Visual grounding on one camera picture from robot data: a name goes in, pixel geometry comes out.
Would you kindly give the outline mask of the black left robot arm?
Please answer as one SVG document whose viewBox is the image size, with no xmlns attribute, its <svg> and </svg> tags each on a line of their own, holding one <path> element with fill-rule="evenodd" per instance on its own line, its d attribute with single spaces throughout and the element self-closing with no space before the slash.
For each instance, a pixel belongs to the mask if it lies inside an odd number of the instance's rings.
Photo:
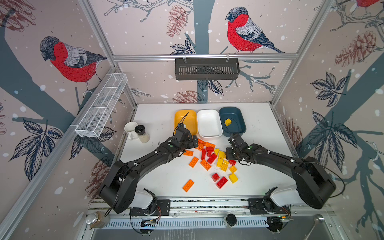
<svg viewBox="0 0 384 240">
<path fill-rule="evenodd" d="M 108 213 L 113 210 L 120 214 L 127 208 L 139 208 L 145 214 L 151 215 L 158 209 L 158 198 L 147 189 L 138 192 L 138 182 L 152 170 L 180 157 L 186 150 L 196 147 L 198 137 L 192 135 L 183 124 L 178 124 L 173 136 L 159 143 L 159 146 L 149 154 L 127 163 L 115 162 L 99 187 L 97 196 L 110 206 Z"/>
</svg>

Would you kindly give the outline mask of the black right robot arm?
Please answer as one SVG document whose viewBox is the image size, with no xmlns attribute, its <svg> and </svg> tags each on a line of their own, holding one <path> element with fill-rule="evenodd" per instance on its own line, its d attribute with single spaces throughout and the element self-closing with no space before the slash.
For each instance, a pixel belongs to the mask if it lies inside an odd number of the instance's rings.
<svg viewBox="0 0 384 240">
<path fill-rule="evenodd" d="M 328 175 L 325 167 L 306 159 L 285 156 L 272 152 L 261 145 L 248 145 L 239 134 L 228 138 L 231 145 L 226 148 L 226 157 L 247 165 L 258 164 L 281 172 L 293 180 L 295 184 L 286 188 L 271 188 L 264 196 L 267 211 L 272 207 L 306 204 L 313 209 L 321 209 L 336 190 L 336 184 Z"/>
</svg>

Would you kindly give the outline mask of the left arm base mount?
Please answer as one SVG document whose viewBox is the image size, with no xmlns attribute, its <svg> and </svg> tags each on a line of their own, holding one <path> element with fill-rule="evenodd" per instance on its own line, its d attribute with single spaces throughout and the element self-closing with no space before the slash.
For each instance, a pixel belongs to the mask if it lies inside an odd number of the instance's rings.
<svg viewBox="0 0 384 240">
<path fill-rule="evenodd" d="M 146 209 L 131 208 L 130 216 L 132 217 L 162 217 L 170 214 L 170 200 L 153 200 Z"/>
</svg>

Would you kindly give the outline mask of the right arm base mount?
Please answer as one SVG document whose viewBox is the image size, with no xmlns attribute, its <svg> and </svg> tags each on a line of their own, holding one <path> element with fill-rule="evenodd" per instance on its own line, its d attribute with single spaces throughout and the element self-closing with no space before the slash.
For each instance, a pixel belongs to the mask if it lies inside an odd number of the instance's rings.
<svg viewBox="0 0 384 240">
<path fill-rule="evenodd" d="M 279 207 L 271 199 L 251 198 L 248 199 L 248 207 L 251 215 L 289 215 L 288 206 Z"/>
</svg>

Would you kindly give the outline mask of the orange lego brick near arm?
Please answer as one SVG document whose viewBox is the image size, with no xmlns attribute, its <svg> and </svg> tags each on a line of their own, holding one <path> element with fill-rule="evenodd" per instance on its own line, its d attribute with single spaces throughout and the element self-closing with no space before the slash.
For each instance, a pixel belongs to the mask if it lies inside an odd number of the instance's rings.
<svg viewBox="0 0 384 240">
<path fill-rule="evenodd" d="M 192 157 L 194 155 L 194 152 L 193 151 L 185 151 L 183 153 L 183 155 Z"/>
</svg>

